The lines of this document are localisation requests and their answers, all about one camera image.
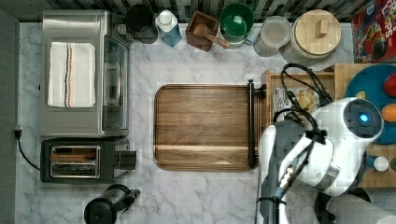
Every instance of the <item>green bowl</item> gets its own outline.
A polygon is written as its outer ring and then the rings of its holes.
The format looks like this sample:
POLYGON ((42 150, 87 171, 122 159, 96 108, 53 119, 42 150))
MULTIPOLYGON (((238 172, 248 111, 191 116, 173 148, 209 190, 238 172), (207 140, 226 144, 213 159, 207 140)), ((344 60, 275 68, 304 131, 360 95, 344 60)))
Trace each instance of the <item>green bowl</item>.
POLYGON ((253 22, 250 7, 243 3, 230 4, 221 11, 220 31, 226 40, 238 42, 248 36, 253 22))

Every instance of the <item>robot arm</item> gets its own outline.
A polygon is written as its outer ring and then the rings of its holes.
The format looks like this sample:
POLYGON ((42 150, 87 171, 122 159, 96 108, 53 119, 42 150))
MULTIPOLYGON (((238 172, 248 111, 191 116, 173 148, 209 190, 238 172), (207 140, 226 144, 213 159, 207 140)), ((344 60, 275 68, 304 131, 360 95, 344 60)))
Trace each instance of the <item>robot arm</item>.
POLYGON ((256 224, 289 223, 282 200, 293 176, 331 196, 347 191, 366 148, 384 126, 380 112, 371 103, 357 98, 326 105, 313 117, 318 127, 328 133, 325 142, 314 141, 306 135, 305 128, 290 120, 277 122, 264 131, 259 144, 256 224), (312 147, 311 154, 304 153, 308 147, 312 147), (300 156, 308 156, 309 163, 296 160, 300 156), (297 167, 303 169, 296 174, 297 167))

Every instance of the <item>wooden tray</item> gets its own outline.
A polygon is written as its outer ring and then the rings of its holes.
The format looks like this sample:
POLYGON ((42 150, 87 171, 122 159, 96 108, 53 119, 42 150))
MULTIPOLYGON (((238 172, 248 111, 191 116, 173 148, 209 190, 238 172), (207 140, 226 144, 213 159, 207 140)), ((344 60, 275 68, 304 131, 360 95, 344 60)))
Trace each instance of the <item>wooden tray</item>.
MULTIPOLYGON (((154 158, 160 167, 249 170, 247 86, 165 85, 154 101, 154 158)), ((255 97, 256 155, 261 101, 255 97)))
MULTIPOLYGON (((326 90, 335 100, 344 98, 345 90, 350 80, 359 73, 363 68, 370 66, 367 63, 346 64, 340 63, 324 69, 322 72, 316 72, 320 80, 323 82, 326 90)), ((299 79, 312 84, 309 76, 301 74, 293 74, 299 79)), ((265 100, 266 111, 264 112, 264 127, 272 122, 273 117, 273 91, 274 88, 282 88, 280 82, 280 74, 267 70, 262 76, 263 82, 267 82, 267 98, 265 100)), ((288 87, 302 86, 302 84, 285 78, 288 87)), ((383 156, 389 161, 396 158, 396 144, 378 145, 371 144, 367 151, 370 155, 383 156)), ((363 179, 359 183, 363 188, 379 188, 379 187, 396 187, 396 171, 388 169, 385 172, 375 172, 373 169, 366 169, 363 179)))

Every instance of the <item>marble countertop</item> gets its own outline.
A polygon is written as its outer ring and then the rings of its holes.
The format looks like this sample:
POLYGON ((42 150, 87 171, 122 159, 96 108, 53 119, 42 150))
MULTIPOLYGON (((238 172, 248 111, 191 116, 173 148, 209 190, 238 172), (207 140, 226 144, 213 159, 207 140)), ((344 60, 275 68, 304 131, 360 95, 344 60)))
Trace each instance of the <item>marble countertop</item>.
MULTIPOLYGON (((260 84, 267 68, 280 70, 286 62, 277 53, 258 56, 253 47, 209 52, 186 43, 186 24, 180 24, 183 39, 172 49, 159 39, 152 45, 134 42, 131 50, 130 134, 137 151, 137 166, 121 184, 140 189, 133 207, 119 223, 254 223, 258 169, 232 172, 172 172, 159 168, 153 159, 153 100, 168 83, 243 84, 247 75, 260 84)), ((320 70, 334 63, 353 63, 350 24, 342 25, 342 41, 326 60, 314 64, 320 70)), ((41 23, 21 23, 19 123, 22 147, 32 161, 39 161, 38 96, 41 73, 41 23)), ((18 155, 16 223, 84 223, 85 205, 109 185, 73 186, 43 184, 39 172, 18 155)), ((291 223, 314 223, 315 192, 304 187, 290 191, 291 223)))

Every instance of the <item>striped dish towel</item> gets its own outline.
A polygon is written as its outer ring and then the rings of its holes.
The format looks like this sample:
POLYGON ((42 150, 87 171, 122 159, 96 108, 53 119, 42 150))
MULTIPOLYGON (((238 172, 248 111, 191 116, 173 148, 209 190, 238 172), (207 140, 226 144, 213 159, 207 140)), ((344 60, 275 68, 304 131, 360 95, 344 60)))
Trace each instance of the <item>striped dish towel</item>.
POLYGON ((49 106, 93 107, 95 46, 52 42, 49 56, 49 106))

